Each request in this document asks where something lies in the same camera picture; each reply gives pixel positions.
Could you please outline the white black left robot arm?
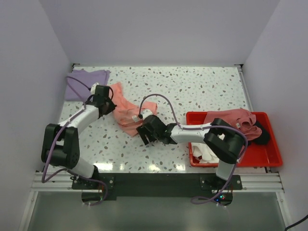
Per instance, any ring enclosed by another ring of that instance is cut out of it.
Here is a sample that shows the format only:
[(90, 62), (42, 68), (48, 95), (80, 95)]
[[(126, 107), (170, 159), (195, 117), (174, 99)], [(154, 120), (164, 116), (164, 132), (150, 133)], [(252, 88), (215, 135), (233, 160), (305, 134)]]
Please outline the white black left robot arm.
[(83, 184), (89, 189), (99, 185), (97, 167), (80, 156), (79, 135), (91, 123), (113, 112), (116, 105), (111, 87), (94, 84), (90, 91), (82, 109), (61, 123), (46, 126), (41, 152), (45, 163), (43, 183), (61, 171), (68, 171), (83, 178)]

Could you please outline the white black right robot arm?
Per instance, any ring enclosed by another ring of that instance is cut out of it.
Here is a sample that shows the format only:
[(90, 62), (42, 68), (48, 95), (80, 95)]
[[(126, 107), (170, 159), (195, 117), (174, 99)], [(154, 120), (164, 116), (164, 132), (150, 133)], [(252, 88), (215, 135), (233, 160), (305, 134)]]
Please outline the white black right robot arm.
[(215, 185), (226, 189), (231, 184), (236, 165), (248, 146), (242, 132), (220, 118), (202, 125), (166, 125), (155, 115), (140, 114), (138, 118), (142, 120), (142, 125), (137, 127), (137, 132), (145, 145), (154, 141), (165, 145), (187, 142), (205, 144), (219, 159)]

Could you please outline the salmon pink t shirt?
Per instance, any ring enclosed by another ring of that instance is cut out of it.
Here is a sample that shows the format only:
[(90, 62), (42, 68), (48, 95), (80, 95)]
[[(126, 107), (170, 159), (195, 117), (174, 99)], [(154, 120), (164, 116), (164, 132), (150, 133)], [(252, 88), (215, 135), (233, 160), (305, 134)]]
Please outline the salmon pink t shirt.
[(133, 119), (139, 114), (139, 106), (129, 102), (123, 95), (122, 85), (117, 82), (110, 86), (114, 96), (112, 102), (116, 105), (113, 111), (113, 117), (119, 127), (129, 136), (138, 134), (136, 128), (142, 124), (142, 121)]

